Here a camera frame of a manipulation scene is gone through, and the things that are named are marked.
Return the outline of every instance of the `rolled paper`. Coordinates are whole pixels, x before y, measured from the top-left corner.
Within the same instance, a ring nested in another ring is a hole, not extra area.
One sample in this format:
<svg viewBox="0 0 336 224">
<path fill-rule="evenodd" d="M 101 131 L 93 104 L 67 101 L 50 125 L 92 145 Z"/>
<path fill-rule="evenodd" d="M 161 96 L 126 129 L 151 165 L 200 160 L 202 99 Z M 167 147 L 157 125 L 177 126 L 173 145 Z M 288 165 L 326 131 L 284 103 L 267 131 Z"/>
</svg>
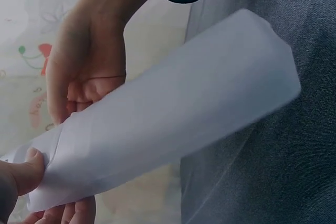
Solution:
<svg viewBox="0 0 336 224">
<path fill-rule="evenodd" d="M 241 9 L 2 160 L 24 162 L 29 147 L 44 154 L 44 179 L 27 199 L 42 211 L 225 141 L 300 90 L 290 47 Z"/>
</svg>

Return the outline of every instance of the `hand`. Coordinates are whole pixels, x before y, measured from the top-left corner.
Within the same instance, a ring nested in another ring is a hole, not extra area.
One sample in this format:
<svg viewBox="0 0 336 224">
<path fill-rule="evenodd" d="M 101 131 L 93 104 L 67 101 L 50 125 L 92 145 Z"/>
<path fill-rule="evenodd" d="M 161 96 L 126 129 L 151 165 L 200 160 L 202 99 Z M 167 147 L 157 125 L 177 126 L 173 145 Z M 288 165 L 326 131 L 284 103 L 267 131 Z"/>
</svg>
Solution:
<svg viewBox="0 0 336 224">
<path fill-rule="evenodd" d="M 0 223 L 7 223 L 17 197 L 34 190 L 43 174 L 43 155 L 36 149 L 29 150 L 26 163 L 0 162 Z"/>
<path fill-rule="evenodd" d="M 76 203 L 30 214 L 22 224 L 94 224 L 95 216 L 95 198 L 89 197 Z"/>
<path fill-rule="evenodd" d="M 64 20 L 46 70 L 55 124 L 125 82 L 123 32 L 146 0 L 80 0 Z"/>
</svg>

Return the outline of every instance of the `gray cloth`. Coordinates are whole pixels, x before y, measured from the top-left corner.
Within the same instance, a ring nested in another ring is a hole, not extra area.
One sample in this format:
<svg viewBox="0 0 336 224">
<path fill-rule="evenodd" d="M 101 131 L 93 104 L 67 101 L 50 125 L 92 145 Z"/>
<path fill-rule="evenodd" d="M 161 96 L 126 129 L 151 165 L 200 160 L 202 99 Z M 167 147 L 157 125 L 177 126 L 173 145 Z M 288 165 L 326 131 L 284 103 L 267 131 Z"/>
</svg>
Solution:
<svg viewBox="0 0 336 224">
<path fill-rule="evenodd" d="M 299 99 L 181 160 L 183 224 L 336 223 L 336 0 L 201 0 L 187 39 L 239 8 L 293 49 Z"/>
</svg>

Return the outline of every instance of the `fingernail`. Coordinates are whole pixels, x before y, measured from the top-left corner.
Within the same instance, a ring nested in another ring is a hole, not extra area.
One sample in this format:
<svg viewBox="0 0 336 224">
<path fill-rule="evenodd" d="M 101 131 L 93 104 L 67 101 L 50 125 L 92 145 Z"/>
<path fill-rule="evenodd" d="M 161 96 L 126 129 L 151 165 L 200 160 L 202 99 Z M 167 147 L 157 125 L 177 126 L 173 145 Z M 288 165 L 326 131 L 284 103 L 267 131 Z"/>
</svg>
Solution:
<svg viewBox="0 0 336 224">
<path fill-rule="evenodd" d="M 34 157 L 37 155 L 37 150 L 35 148 L 30 148 L 26 155 L 26 162 L 32 161 Z"/>
</svg>

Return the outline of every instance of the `red flower print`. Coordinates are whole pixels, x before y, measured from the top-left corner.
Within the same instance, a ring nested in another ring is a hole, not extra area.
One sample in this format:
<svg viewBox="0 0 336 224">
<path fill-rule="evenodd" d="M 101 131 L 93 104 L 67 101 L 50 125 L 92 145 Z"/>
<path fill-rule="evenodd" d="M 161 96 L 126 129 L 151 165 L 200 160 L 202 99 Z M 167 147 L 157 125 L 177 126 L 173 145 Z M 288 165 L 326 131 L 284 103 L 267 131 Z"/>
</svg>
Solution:
<svg viewBox="0 0 336 224">
<path fill-rule="evenodd" d="M 44 65 L 43 65 L 43 68 L 41 70 L 41 76 L 46 75 L 46 68 L 47 68 L 47 63 L 48 63 L 48 59 L 49 59 L 49 56 L 50 56 L 51 48 L 52 48 L 52 45 L 50 45 L 50 44 L 41 44 L 41 45 L 38 46 L 38 49 L 40 50 L 40 52 L 43 54 L 43 56 L 45 58 Z"/>
</svg>

